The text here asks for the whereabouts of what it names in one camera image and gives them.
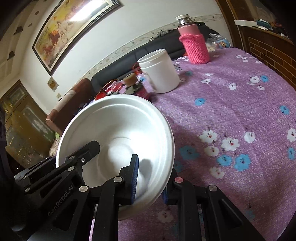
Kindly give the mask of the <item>white foam bowl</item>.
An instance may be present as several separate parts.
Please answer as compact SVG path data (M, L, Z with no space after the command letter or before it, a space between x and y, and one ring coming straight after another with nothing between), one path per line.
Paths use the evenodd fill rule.
M119 208L124 220L148 209L163 192L174 165L175 143L168 120L148 100L134 95L114 95L93 102L70 121L57 150L57 166L91 141L100 152L83 166L83 179L97 187L139 158L134 204Z

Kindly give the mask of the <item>wooden glass door cabinet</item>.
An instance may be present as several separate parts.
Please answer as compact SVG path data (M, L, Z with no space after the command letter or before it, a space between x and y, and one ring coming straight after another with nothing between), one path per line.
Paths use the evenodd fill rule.
M29 168L48 157L55 132L46 125L47 115L20 80L1 97L1 108L5 113L6 151L14 160Z

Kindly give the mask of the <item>far red plate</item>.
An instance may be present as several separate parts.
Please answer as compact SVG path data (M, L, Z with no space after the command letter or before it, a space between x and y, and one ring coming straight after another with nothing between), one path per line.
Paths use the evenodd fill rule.
M95 96L95 100L99 100L103 97L108 96L108 94L116 92L119 89L119 85L121 85L120 80L118 79L111 80L99 90L99 92Z

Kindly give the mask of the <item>pink knit sleeve bottle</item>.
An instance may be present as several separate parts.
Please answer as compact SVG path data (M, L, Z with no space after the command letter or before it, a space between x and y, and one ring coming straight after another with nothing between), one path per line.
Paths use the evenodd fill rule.
M210 61L204 36L188 14L176 17L179 40L184 45L189 61L193 64L206 64Z

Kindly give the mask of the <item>framed horse painting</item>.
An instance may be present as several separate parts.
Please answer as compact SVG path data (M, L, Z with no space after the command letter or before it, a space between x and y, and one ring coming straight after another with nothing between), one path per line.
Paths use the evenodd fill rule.
M52 75L71 48L120 1L60 1L39 30L32 49Z

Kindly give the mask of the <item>black leather sofa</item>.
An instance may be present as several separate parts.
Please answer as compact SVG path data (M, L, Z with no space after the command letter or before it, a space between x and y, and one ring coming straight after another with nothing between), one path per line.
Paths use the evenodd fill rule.
M123 57L109 64L91 78L91 84L95 93L98 93L104 85L114 79L122 80L133 72L133 66L137 61L158 49L165 49L172 60L176 60L185 54L184 45L179 41L180 33L172 30L169 33L156 37L148 43L132 50Z

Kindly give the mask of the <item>dark jar with cork lid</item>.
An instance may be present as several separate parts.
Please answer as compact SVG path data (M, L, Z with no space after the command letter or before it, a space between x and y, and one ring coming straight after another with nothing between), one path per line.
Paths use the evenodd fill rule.
M119 90L120 94L135 95L149 100L150 94L145 89L141 80L138 80L135 73L130 73L123 78L123 86Z

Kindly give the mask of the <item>white plastic jar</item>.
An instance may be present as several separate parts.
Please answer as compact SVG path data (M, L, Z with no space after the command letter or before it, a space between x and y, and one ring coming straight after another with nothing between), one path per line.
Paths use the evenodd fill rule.
M153 51L137 62L142 72L149 76L155 93L167 93L178 87L180 78L165 49Z

